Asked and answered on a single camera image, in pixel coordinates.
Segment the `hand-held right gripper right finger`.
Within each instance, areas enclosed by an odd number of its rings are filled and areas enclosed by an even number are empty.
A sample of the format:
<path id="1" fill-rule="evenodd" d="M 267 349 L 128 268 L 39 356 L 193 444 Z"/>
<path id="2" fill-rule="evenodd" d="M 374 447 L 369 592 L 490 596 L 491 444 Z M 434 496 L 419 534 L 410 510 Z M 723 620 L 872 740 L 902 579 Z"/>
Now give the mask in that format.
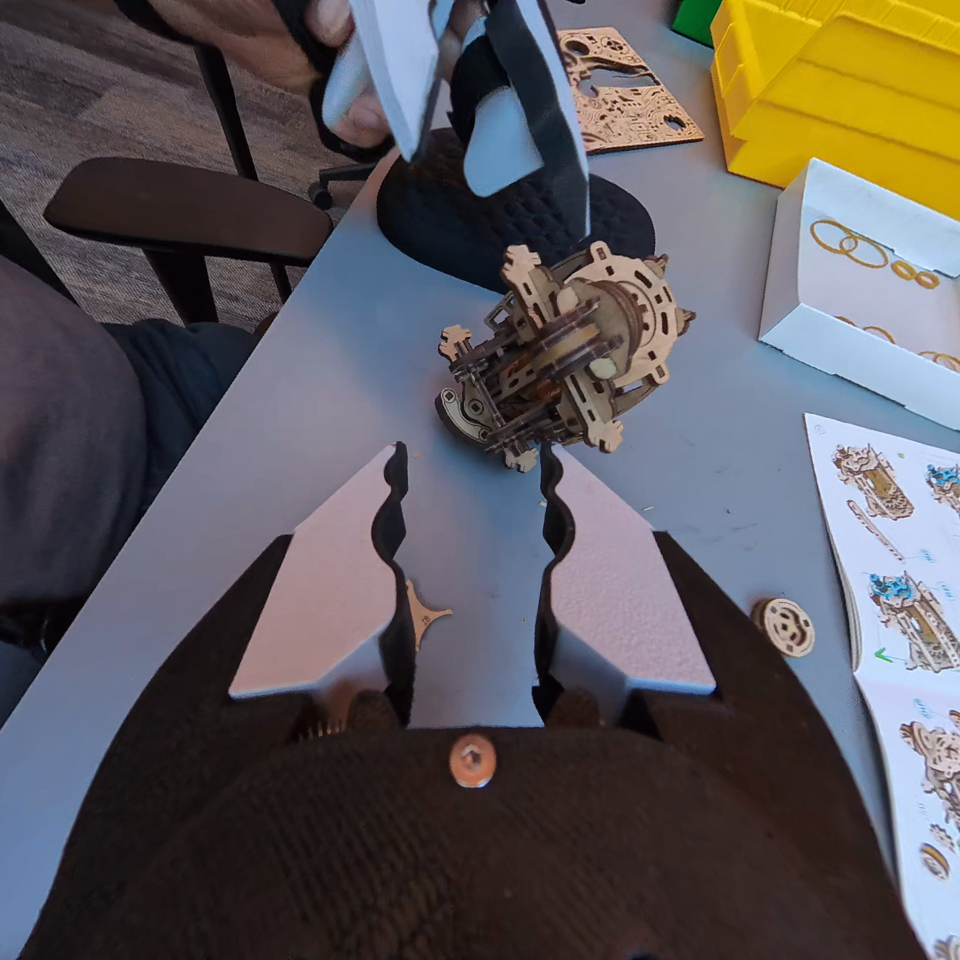
<path id="1" fill-rule="evenodd" d="M 543 538 L 553 551 L 534 627 L 534 705 L 584 690 L 617 725 L 636 690 L 711 695 L 714 674 L 654 531 L 562 447 L 539 456 Z"/>

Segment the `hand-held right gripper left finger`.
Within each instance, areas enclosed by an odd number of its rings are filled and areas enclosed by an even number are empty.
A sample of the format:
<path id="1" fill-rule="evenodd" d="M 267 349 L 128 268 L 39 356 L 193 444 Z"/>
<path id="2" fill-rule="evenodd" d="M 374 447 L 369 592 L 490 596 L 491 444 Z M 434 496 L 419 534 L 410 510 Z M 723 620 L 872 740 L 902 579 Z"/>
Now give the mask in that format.
<path id="1" fill-rule="evenodd" d="M 332 727 L 361 691 L 409 721 L 416 639 L 406 578 L 407 449 L 385 446 L 298 524 L 229 688 L 232 700 L 304 693 Z"/>

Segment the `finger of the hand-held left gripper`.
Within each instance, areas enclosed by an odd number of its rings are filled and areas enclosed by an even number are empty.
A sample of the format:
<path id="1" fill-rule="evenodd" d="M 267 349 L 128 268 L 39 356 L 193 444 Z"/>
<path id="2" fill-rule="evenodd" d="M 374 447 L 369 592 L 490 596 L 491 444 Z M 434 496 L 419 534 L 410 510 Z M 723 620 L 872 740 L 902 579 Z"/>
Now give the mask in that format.
<path id="1" fill-rule="evenodd" d="M 461 52 L 462 169 L 491 197 L 539 172 L 575 240 L 591 232 L 590 171 L 552 19 L 544 2 L 490 2 Z"/>
<path id="2" fill-rule="evenodd" d="M 407 162 L 419 156 L 438 92 L 439 40 L 452 1 L 352 1 L 354 40 Z"/>

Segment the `small wooden piece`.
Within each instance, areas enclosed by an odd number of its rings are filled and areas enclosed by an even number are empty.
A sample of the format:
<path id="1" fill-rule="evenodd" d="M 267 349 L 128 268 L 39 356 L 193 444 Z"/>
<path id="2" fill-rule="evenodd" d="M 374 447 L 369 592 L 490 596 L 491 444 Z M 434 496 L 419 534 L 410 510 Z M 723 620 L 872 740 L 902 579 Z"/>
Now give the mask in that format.
<path id="1" fill-rule="evenodd" d="M 414 627 L 414 648 L 419 653 L 426 632 L 432 624 L 441 618 L 451 617 L 453 610 L 451 608 L 438 609 L 427 606 L 420 598 L 412 579 L 406 580 L 406 594 Z"/>

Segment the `wooden mechanical gear model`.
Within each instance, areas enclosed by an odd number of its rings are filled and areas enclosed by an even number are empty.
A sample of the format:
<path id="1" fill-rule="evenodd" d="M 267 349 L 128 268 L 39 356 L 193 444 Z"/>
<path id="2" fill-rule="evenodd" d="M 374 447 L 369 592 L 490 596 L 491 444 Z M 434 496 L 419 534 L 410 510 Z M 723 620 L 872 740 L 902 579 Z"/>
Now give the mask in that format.
<path id="1" fill-rule="evenodd" d="M 438 353 L 456 385 L 435 400 L 439 420 L 475 448 L 525 474 L 541 445 L 622 443 L 622 416 L 669 378 L 667 358 L 695 313 L 666 282 L 668 255 L 630 257 L 605 242 L 546 266 L 508 246 L 507 294 L 484 319 L 490 337 L 451 325 Z"/>

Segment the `laser-cut wooden parts sheet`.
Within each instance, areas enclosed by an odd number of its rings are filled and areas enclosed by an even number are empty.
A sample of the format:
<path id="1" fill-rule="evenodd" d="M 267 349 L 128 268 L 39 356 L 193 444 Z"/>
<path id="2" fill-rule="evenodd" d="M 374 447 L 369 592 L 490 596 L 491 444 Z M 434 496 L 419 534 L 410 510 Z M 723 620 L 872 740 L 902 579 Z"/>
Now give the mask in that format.
<path id="1" fill-rule="evenodd" d="M 557 37 L 589 155 L 704 139 L 617 29 L 559 30 Z"/>

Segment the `person's left hand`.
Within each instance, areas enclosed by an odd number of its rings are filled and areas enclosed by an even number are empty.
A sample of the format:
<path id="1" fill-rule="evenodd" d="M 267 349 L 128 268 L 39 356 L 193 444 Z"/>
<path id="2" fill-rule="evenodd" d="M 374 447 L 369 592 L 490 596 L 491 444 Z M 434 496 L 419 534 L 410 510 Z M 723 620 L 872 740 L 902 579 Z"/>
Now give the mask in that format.
<path id="1" fill-rule="evenodd" d="M 216 47 L 235 66 L 280 90 L 308 96 L 330 74 L 294 38 L 274 2 L 151 1 L 164 23 L 186 38 Z M 384 146 L 391 129 L 373 90 L 358 94 L 333 123 L 336 138 L 359 149 Z"/>

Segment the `black quilted cushion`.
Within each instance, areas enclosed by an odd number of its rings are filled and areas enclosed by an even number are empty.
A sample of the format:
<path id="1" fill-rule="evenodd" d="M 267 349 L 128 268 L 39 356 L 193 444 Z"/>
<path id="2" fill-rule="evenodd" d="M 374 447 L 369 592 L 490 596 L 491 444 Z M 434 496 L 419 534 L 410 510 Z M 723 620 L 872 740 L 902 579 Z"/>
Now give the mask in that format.
<path id="1" fill-rule="evenodd" d="M 591 226 L 577 239 L 551 198 L 542 170 L 486 198 L 475 196 L 463 172 L 465 148 L 452 128 L 431 131 L 425 156 L 402 157 L 382 180 L 377 222 L 392 246 L 445 275 L 504 294 L 501 277 L 508 247 L 522 245 L 545 267 L 605 242 L 618 256 L 651 258 L 654 222 L 647 209 L 618 185 L 590 177 Z"/>

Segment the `round wooden wheel disc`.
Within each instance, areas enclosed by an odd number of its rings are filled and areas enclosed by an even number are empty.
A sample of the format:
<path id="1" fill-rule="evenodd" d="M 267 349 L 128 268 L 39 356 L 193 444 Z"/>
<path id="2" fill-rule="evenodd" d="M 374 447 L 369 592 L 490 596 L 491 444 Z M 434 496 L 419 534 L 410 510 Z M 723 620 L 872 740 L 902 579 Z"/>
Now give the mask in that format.
<path id="1" fill-rule="evenodd" d="M 783 597 L 760 599 L 753 605 L 750 618 L 784 656 L 799 659 L 813 650 L 812 620 L 796 602 Z"/>

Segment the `green plastic bin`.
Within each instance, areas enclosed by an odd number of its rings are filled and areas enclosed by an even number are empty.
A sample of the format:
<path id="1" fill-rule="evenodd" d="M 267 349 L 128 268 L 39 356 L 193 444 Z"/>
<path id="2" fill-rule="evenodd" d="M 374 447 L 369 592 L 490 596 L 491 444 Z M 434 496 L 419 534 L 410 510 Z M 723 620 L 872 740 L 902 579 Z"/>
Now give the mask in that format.
<path id="1" fill-rule="evenodd" d="M 675 3 L 672 32 L 713 49 L 712 24 L 723 2 L 720 0 L 683 0 Z"/>

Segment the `black office chair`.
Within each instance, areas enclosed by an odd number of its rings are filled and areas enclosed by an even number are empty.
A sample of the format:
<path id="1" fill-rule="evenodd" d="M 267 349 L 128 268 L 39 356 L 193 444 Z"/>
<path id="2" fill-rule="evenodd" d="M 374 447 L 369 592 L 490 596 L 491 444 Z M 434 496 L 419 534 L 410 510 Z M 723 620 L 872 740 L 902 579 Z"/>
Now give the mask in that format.
<path id="1" fill-rule="evenodd" d="M 187 326 L 219 320 L 208 258 L 267 264 L 286 303 L 286 268 L 308 267 L 333 230 L 330 184 L 363 182 L 376 168 L 368 161 L 321 170 L 306 199 L 259 181 L 224 56 L 201 44 L 195 55 L 236 173 L 91 158 L 66 175 L 43 211 L 63 233 L 141 250 Z"/>

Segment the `stacked yellow plastic bins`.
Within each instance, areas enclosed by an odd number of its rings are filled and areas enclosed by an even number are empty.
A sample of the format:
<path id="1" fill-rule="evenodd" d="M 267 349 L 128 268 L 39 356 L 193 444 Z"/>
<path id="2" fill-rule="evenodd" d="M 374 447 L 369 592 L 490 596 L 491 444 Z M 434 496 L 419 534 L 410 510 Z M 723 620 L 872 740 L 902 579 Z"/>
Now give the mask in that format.
<path id="1" fill-rule="evenodd" d="M 710 30 L 730 173 L 818 159 L 958 219 L 957 1 L 727 1 Z"/>

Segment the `illustrated instruction booklet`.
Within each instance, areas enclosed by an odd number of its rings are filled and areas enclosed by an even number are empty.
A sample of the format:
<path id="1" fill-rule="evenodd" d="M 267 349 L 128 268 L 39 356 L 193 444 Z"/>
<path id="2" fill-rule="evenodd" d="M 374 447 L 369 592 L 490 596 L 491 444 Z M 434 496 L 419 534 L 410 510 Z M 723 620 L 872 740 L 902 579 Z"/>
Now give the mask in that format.
<path id="1" fill-rule="evenodd" d="M 804 416 L 882 753 L 898 889 L 930 958 L 959 955 L 958 455 Z"/>

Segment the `white cardboard box tray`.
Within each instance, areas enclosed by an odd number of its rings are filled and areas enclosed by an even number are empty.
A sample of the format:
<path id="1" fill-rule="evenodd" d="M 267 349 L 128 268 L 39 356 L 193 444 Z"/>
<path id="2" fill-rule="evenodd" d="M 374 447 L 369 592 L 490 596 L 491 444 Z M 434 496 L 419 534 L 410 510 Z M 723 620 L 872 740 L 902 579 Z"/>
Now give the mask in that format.
<path id="1" fill-rule="evenodd" d="M 958 430 L 958 372 L 812 305 L 809 225 L 821 218 L 866 234 L 922 268 L 958 279 L 957 220 L 814 158 L 776 203 L 758 340 Z"/>

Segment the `person's grey clothing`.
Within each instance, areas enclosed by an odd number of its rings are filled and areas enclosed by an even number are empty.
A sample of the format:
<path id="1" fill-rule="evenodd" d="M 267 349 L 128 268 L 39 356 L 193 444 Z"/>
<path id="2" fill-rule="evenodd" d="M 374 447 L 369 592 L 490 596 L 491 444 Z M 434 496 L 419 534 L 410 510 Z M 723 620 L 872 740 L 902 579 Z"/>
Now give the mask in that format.
<path id="1" fill-rule="evenodd" d="M 44 664 L 258 340 L 99 322 L 1 260 L 1 636 Z"/>

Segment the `group of yellow rubber bands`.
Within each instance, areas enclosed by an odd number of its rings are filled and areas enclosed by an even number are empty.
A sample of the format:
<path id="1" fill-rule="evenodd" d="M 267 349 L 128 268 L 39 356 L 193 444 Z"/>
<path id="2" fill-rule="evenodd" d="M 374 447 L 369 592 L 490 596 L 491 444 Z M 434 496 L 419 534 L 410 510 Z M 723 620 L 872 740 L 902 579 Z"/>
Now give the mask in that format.
<path id="1" fill-rule="evenodd" d="M 808 235 L 812 306 L 958 373 L 958 278 L 834 219 L 810 222 Z"/>

